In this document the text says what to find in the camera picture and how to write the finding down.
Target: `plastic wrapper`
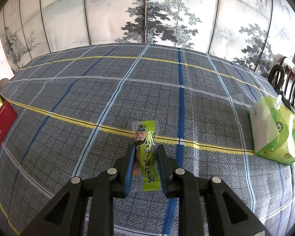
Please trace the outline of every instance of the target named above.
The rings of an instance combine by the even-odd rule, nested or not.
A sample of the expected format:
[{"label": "plastic wrapper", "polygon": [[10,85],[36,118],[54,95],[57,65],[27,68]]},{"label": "plastic wrapper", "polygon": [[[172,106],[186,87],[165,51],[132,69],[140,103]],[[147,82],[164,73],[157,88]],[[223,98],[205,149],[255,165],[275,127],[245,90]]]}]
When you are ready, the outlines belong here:
[{"label": "plastic wrapper", "polygon": [[158,123],[154,120],[132,123],[136,161],[133,168],[133,187],[141,191],[160,189],[160,177],[156,160],[156,146],[153,137],[158,134]]},{"label": "plastic wrapper", "polygon": [[284,165],[295,161],[295,114],[277,99],[261,97],[249,109],[255,154]]}]

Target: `plaid tablecloth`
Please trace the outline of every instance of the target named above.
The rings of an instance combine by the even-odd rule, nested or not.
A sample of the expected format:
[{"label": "plaid tablecloth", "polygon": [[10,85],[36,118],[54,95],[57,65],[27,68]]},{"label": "plaid tablecloth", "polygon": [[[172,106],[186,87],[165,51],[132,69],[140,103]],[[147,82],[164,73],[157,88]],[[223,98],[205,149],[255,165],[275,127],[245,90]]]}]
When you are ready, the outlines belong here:
[{"label": "plaid tablecloth", "polygon": [[[187,49],[104,44],[33,59],[1,93],[18,113],[0,149],[7,235],[72,176],[110,168],[136,120],[158,120],[167,155],[196,176],[220,176],[272,235],[295,222],[295,163],[254,155],[248,117],[258,98],[277,95],[245,67]],[[177,235],[177,200],[132,189],[115,200],[114,222],[115,235]]]}]

